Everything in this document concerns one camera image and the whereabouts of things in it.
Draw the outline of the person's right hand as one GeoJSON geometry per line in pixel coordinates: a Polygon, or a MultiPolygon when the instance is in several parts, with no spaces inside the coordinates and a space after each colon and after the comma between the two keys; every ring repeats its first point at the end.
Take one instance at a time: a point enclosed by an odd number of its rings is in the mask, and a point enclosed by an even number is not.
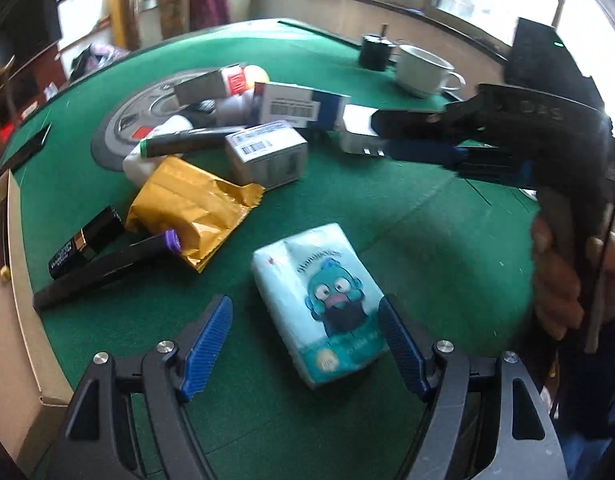
{"type": "MultiPolygon", "coordinates": [[[[550,337],[562,340],[568,330],[581,327],[584,311],[580,305],[581,282],[573,267],[554,248],[554,235],[545,219],[537,214],[531,226],[534,262],[534,311],[550,337]]],[[[615,233],[608,242],[603,272],[606,277],[605,317],[615,318],[615,233]]]]}

